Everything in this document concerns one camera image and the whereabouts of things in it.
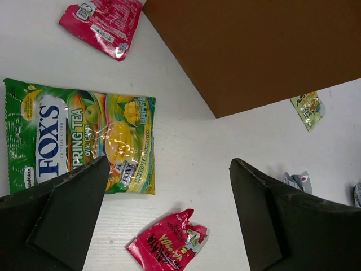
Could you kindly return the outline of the silver blue snack packet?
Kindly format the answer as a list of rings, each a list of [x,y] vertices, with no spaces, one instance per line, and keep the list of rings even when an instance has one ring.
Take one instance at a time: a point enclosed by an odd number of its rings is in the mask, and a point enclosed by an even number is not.
[[[361,182],[358,182],[353,189],[354,204],[356,207],[361,207]]]

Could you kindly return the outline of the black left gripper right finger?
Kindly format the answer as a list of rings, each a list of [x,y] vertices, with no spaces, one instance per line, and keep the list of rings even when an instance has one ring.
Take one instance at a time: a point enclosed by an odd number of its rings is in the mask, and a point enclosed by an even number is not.
[[[308,194],[245,161],[231,187],[251,270],[359,270],[360,209]]]

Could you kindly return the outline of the silver grey snack packet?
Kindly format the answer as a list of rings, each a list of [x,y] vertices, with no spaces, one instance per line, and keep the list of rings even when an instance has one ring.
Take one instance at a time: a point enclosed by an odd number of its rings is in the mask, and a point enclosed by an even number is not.
[[[301,174],[295,174],[291,176],[287,172],[285,172],[282,182],[293,188],[299,189],[312,195],[312,186],[307,171],[304,171]]]

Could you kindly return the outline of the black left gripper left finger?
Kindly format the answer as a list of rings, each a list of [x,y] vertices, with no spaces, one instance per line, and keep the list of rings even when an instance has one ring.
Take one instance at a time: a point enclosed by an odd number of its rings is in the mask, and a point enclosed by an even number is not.
[[[82,270],[108,177],[103,156],[1,197],[1,270]]]

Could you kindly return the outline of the green Fox's candy bag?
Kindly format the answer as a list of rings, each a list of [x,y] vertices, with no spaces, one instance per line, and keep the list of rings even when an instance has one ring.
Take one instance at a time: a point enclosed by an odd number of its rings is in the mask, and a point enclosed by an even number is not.
[[[110,166],[106,193],[155,193],[154,97],[3,83],[11,193],[100,156]]]

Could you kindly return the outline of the red pink snack packet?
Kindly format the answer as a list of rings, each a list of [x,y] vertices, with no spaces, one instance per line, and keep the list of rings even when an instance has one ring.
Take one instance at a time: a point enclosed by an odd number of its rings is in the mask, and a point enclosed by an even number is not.
[[[193,209],[173,213],[139,234],[127,251],[144,270],[184,270],[200,252],[209,237],[209,229],[193,224]]]

